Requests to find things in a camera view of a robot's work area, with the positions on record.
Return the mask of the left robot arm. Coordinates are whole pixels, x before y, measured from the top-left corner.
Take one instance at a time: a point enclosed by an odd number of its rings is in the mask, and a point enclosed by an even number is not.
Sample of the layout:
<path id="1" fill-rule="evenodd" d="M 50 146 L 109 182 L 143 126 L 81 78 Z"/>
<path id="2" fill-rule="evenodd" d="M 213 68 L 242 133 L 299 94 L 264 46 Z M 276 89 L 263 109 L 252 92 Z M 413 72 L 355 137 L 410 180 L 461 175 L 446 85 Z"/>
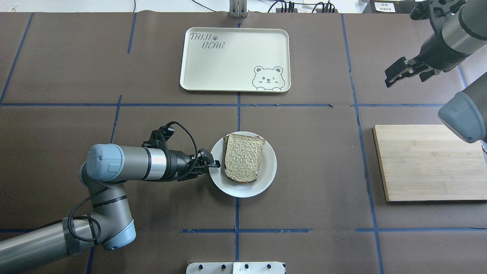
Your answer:
<path id="1" fill-rule="evenodd" d="M 20 273 L 76 256 L 96 245 L 112 251 L 134 241 L 134 219 L 124 182 L 181 182 L 221 166 L 209 151 L 193 155 L 169 150 L 165 144 L 144 142 L 141 147 L 96 144 L 80 168 L 80 182 L 92 203 L 90 214 L 68 217 L 57 223 L 1 241 L 1 273 Z"/>

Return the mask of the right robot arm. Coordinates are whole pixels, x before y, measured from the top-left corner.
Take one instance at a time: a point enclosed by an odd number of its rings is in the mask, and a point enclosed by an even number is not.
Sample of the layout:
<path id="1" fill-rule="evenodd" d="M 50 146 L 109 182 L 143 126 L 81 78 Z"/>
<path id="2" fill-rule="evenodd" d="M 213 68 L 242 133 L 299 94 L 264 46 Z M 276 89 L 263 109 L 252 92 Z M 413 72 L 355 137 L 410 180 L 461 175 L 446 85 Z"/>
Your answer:
<path id="1" fill-rule="evenodd" d="M 428 19 L 434 33 L 419 54 L 397 59 L 385 70 L 385 84 L 418 75 L 422 82 L 449 72 L 486 45 L 485 0 L 425 0 L 410 12 L 412 20 Z M 486 141 L 486 74 L 458 92 L 438 111 L 442 123 L 466 143 Z"/>

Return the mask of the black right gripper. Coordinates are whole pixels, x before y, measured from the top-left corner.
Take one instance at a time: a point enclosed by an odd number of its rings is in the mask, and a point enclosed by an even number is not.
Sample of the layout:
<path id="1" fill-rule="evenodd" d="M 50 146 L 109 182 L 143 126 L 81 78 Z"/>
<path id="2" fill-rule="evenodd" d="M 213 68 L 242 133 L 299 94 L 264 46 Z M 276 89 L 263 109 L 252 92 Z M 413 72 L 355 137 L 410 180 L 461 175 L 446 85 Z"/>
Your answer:
<path id="1" fill-rule="evenodd" d="M 449 71 L 463 62 L 468 54 L 460 53 L 450 48 L 443 38 L 433 33 L 421 46 L 415 59 L 400 57 L 385 72 L 385 85 L 390 88 L 404 78 L 411 78 L 417 71 L 420 80 L 424 83 L 436 75 L 436 70 Z"/>

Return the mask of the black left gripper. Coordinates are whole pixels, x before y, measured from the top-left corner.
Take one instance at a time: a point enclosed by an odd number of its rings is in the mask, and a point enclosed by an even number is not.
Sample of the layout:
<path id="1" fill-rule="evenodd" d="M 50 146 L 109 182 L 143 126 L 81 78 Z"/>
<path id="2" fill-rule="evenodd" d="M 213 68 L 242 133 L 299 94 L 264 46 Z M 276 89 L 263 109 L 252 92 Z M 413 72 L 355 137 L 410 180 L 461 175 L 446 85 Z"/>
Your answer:
<path id="1" fill-rule="evenodd" d="M 202 148 L 196 155 L 187 155 L 182 151 L 168 151 L 167 180 L 182 182 L 209 173 L 210 168 L 221 168 L 219 160 L 213 161 L 213 155 Z"/>

